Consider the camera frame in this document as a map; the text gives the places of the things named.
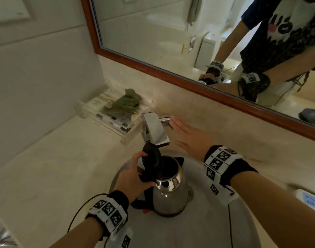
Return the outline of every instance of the person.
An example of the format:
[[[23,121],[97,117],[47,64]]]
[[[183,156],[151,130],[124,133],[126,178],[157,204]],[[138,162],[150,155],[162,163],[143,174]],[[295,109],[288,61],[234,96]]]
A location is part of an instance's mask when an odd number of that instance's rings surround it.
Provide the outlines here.
[[[222,64],[259,23],[241,64],[221,83]],[[275,106],[315,70],[315,0],[254,0],[199,82],[263,106]]]
[[[211,150],[216,149],[207,133],[183,120],[172,117],[170,125],[183,139],[175,144],[196,160],[205,162],[207,154],[209,156]],[[138,159],[146,155],[144,152],[133,155],[130,168],[120,173],[115,190],[109,195],[125,211],[141,192],[155,185],[154,182],[143,183],[138,176]],[[237,165],[234,165],[234,161],[223,173],[220,183],[223,181],[233,187],[275,244],[280,248],[315,247],[315,210],[261,176],[244,160],[237,161]],[[50,248],[93,248],[104,233],[108,233],[106,226],[96,216],[89,214]]]

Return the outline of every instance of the person's left hand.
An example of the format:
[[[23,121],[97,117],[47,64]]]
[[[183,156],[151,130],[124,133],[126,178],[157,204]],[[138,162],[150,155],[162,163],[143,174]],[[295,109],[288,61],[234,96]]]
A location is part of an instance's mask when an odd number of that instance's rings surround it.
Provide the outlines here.
[[[140,151],[132,156],[131,165],[128,170],[124,170],[119,174],[114,190],[123,192],[129,203],[132,203],[144,190],[156,185],[155,182],[144,183],[140,180],[137,164],[140,157],[146,157],[147,154]]]

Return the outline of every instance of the marble backsplash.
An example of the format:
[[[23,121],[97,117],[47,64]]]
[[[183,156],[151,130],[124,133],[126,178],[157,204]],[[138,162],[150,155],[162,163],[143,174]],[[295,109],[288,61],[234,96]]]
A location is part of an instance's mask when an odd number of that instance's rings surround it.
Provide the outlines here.
[[[153,99],[245,156],[261,174],[315,193],[315,141],[100,56],[106,80]]]

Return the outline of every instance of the round sink basin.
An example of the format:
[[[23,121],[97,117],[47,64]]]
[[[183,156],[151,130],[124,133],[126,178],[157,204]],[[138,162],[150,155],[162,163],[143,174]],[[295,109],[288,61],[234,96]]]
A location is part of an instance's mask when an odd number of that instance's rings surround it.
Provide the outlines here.
[[[255,224],[240,198],[229,204],[229,211],[228,206],[223,206],[214,197],[202,164],[175,151],[163,150],[161,154],[185,158],[183,170],[194,197],[184,211],[173,218],[160,217],[155,212],[144,213],[129,206],[126,225],[133,232],[131,247],[261,247]],[[129,165],[130,161],[115,175],[111,190],[119,172]],[[141,159],[138,166],[144,168]]]

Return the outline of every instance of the stainless steel kettle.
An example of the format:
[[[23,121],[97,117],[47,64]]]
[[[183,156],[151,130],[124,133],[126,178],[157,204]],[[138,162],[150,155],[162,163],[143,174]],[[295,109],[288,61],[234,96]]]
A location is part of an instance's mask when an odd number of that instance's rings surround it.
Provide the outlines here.
[[[184,158],[162,156],[158,147],[146,143],[142,157],[145,170],[139,175],[143,182],[154,181],[156,185],[144,191],[145,200],[136,199],[131,205],[135,209],[149,209],[163,217],[180,214],[193,199],[182,170]]]

